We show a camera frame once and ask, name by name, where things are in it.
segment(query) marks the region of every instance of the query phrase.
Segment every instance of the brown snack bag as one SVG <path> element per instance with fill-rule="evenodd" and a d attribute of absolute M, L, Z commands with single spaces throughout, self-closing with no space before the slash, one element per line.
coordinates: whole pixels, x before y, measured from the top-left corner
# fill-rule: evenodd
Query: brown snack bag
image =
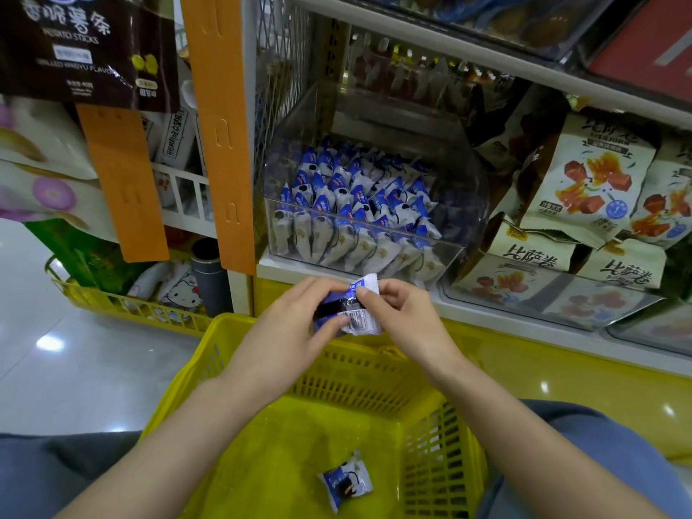
<path fill-rule="evenodd" d="M 455 288 L 509 305 L 548 287 L 557 277 L 550 270 L 569 269 L 576 244 L 523 232 L 503 215 L 491 221 L 489 231 L 495 233 L 492 244 L 487 252 L 476 252 L 464 266 Z"/>
<path fill-rule="evenodd" d="M 658 288 L 666 267 L 666 252 L 634 239 L 612 240 L 593 251 L 577 277 L 635 289 Z"/>
<path fill-rule="evenodd" d="M 526 160 L 524 230 L 558 230 L 600 248 L 629 224 L 655 149 L 627 129 L 569 114 Z"/>
<path fill-rule="evenodd" d="M 670 248 L 692 229 L 692 139 L 668 137 L 649 168 L 630 219 L 632 235 Z"/>

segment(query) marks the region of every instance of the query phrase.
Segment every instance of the white shelf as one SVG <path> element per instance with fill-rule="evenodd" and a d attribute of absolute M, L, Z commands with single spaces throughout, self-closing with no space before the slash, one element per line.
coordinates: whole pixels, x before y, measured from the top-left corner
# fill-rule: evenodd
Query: white shelf
<path fill-rule="evenodd" d="M 296 284 L 310 275 L 333 277 L 348 282 L 358 278 L 349 273 L 276 257 L 269 254 L 268 249 L 264 251 L 262 259 L 257 264 L 257 277 L 263 279 Z M 692 357 L 618 340 L 607 333 L 582 331 L 468 302 L 450 300 L 438 288 L 433 288 L 430 296 L 437 313 L 443 318 L 618 362 L 692 377 Z"/>
<path fill-rule="evenodd" d="M 523 77 L 567 93 L 591 97 L 594 105 L 634 112 L 665 124 L 692 129 L 692 113 L 674 105 L 628 93 L 569 74 L 559 66 L 521 54 L 510 48 L 471 38 L 461 32 L 427 24 L 415 17 L 391 14 L 392 10 L 362 0 L 295 0 L 310 11 L 337 18 L 359 27 L 420 45 L 483 66 Z"/>

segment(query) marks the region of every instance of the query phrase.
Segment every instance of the yellow wire basket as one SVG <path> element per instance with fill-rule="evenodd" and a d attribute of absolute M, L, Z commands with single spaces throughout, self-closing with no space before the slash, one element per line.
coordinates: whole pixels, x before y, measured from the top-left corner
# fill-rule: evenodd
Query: yellow wire basket
<path fill-rule="evenodd" d="M 135 322 L 143 322 L 187 335 L 203 336 L 212 319 L 203 311 L 192 313 L 180 309 L 161 306 L 154 302 L 106 293 L 97 288 L 83 287 L 72 279 L 62 279 L 53 268 L 56 257 L 46 262 L 45 270 L 68 300 L 78 308 L 93 311 L 100 315 L 112 315 Z"/>
<path fill-rule="evenodd" d="M 255 319 L 216 317 L 143 436 L 218 375 Z M 473 518 L 487 478 L 478 441 L 408 359 L 333 340 L 281 399 L 221 455 L 183 518 L 333 516 L 316 475 L 359 450 L 374 490 L 342 518 Z"/>

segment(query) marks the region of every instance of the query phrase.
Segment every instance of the red box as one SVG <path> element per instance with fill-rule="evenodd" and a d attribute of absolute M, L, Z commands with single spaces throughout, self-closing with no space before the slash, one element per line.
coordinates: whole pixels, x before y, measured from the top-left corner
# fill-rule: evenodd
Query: red box
<path fill-rule="evenodd" d="M 589 71 L 692 103 L 692 0 L 651 0 Z"/>

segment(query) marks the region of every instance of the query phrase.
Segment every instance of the tiled floor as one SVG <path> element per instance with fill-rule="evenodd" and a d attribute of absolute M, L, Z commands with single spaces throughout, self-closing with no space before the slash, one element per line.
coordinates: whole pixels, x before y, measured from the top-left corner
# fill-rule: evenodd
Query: tiled floor
<path fill-rule="evenodd" d="M 199 340 L 75 308 L 44 273 L 49 257 L 0 219 L 0 432 L 142 429 Z"/>

